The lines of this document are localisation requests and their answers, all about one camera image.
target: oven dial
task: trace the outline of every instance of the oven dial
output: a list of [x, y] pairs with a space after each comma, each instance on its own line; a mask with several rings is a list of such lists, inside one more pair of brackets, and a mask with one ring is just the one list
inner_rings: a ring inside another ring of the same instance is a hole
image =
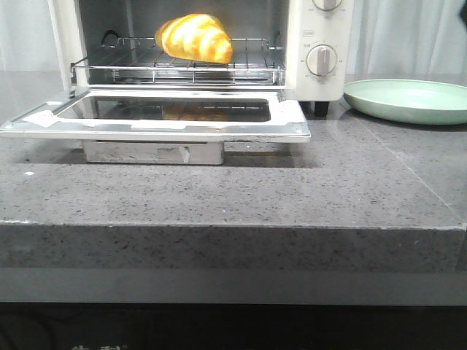
[[314, 5], [322, 11], [332, 11], [342, 4], [342, 0], [313, 0]]
[[306, 58], [306, 65], [310, 72], [319, 77], [325, 77], [331, 73], [337, 64], [337, 54], [328, 45], [313, 47]]

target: oven foot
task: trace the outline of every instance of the oven foot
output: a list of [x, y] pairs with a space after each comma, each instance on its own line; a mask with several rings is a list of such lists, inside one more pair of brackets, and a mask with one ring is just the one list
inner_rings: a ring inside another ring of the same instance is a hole
[[328, 115], [329, 102], [328, 101], [316, 101], [314, 103], [314, 115], [316, 117], [325, 117]]

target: green plate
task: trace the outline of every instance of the green plate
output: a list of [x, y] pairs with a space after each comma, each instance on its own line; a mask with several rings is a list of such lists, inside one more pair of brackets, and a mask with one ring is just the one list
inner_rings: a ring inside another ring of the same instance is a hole
[[454, 125], [467, 123], [467, 87], [409, 79], [373, 79], [344, 86], [353, 108], [396, 122]]

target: countertop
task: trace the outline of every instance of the countertop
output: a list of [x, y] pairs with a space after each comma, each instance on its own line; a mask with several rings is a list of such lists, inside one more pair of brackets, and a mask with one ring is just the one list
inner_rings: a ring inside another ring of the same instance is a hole
[[[0, 82], [0, 122], [62, 90], [58, 73]], [[343, 100], [310, 116], [308, 144], [229, 144], [223, 166], [86, 164], [78, 141], [0, 138], [0, 268], [467, 270], [466, 125]]]

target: oven rack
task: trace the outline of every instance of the oven rack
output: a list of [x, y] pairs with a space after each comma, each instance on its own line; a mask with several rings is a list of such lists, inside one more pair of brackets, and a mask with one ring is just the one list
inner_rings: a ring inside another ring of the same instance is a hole
[[283, 48], [267, 39], [232, 39], [229, 64], [173, 58], [153, 38], [120, 37], [116, 45], [101, 45], [71, 64], [72, 84], [77, 70], [89, 72], [90, 84], [170, 85], [283, 85]]

